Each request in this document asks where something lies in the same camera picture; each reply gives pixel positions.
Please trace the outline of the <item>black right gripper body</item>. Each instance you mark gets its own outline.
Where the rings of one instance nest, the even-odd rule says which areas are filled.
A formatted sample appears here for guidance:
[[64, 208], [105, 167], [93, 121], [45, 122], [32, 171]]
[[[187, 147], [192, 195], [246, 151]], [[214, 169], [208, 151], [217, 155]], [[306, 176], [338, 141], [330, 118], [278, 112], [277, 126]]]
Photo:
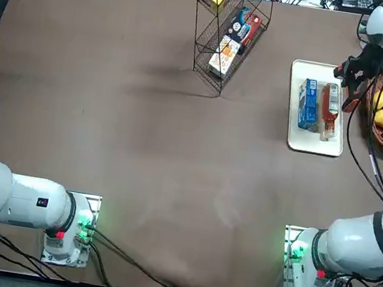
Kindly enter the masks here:
[[358, 56], [357, 71], [368, 75], [383, 74], [383, 48], [375, 44], [365, 44]]

